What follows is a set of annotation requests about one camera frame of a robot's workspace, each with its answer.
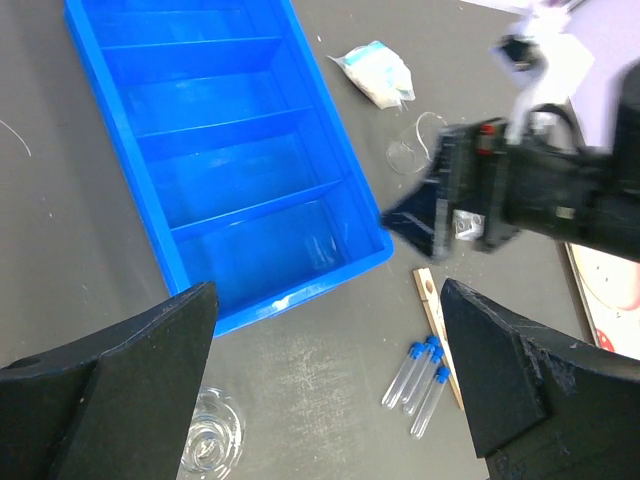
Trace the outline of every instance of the gray table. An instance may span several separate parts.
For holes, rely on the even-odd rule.
[[[488,47],[508,14],[454,0],[297,0],[381,207],[415,178],[392,172],[386,142],[424,110],[449,122],[506,114],[515,95]],[[0,2],[0,365],[56,347],[166,298],[136,208],[62,20],[62,0]],[[325,56],[379,39],[410,66],[418,100],[379,111]],[[243,479],[481,479],[449,389],[426,437],[379,406],[426,321],[411,279],[423,259],[396,242],[384,266],[277,318],[217,338],[204,383],[247,416]],[[433,269],[582,337],[556,245],[525,234],[493,256],[458,249]]]

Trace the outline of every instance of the blue bin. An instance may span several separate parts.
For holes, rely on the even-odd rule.
[[[216,334],[386,261],[390,236],[288,0],[66,0],[171,294]]]

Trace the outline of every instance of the test tube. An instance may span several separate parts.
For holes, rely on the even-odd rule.
[[[407,400],[407,403],[405,403],[404,407],[402,407],[402,411],[406,415],[409,415],[411,417],[414,413],[416,413],[416,410],[420,405],[420,401],[424,397],[424,394],[429,389],[429,385],[433,381],[433,375],[434,373],[436,373],[443,355],[444,350],[442,350],[441,347],[436,348],[435,352],[433,352],[433,355],[431,355],[431,358],[427,362],[424,375],[422,375],[420,382],[418,382],[418,385],[416,385],[416,388]]]
[[[413,395],[413,392],[415,391],[416,387],[420,383],[420,379],[423,378],[424,372],[427,370],[427,367],[429,366],[429,360],[431,360],[431,357],[433,356],[433,353],[436,351],[436,348],[440,346],[440,340],[438,340],[438,337],[429,335],[427,337],[427,341],[424,344],[424,346],[426,347],[424,354],[420,357],[420,359],[418,359],[416,368],[413,369],[413,373],[409,377],[407,384],[402,389],[402,394],[400,395],[400,402],[403,404],[407,403],[411,395]]]
[[[447,367],[440,367],[436,372],[434,381],[431,382],[431,388],[429,388],[427,395],[424,397],[420,411],[418,412],[418,415],[416,415],[413,425],[411,425],[411,436],[417,440],[420,440],[424,435],[424,432],[427,430],[429,420],[431,420],[431,417],[433,416],[433,412],[436,409],[436,405],[438,405],[438,400],[440,400],[444,386],[449,379],[449,373],[450,371]]]
[[[407,358],[402,362],[402,366],[391,382],[387,393],[382,397],[383,406],[387,407],[389,410],[396,406],[396,403],[398,403],[398,399],[400,398],[400,394],[402,393],[402,389],[407,384],[409,377],[416,368],[416,360],[422,356],[425,350],[426,348],[424,343],[416,342],[411,346]]]

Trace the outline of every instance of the clear plastic cup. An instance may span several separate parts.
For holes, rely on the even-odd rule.
[[[180,460],[179,479],[223,479],[242,455],[245,421],[221,390],[201,387]]]
[[[428,167],[433,159],[429,149],[434,148],[438,132],[447,122],[440,115],[425,112],[415,123],[405,128],[387,147],[387,161],[393,170],[410,175]]]

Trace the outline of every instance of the blue cap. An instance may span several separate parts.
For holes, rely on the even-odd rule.
[[[424,346],[424,343],[416,342],[413,345],[411,345],[411,349],[409,350],[409,355],[411,356],[411,358],[415,360],[416,358],[420,358],[425,350],[426,350],[426,347]]]
[[[440,363],[440,360],[442,360],[443,355],[444,355],[444,350],[442,349],[442,347],[437,347],[435,352],[433,352],[433,356],[431,357],[431,362]]]
[[[435,335],[429,335],[427,337],[427,343],[429,345],[433,345],[434,348],[435,347],[439,347],[440,346],[440,339],[438,337],[436,337]]]
[[[450,373],[451,373],[451,370],[449,370],[447,367],[440,367],[436,371],[436,382],[438,382],[438,383],[446,383],[447,380],[449,379],[449,374]]]

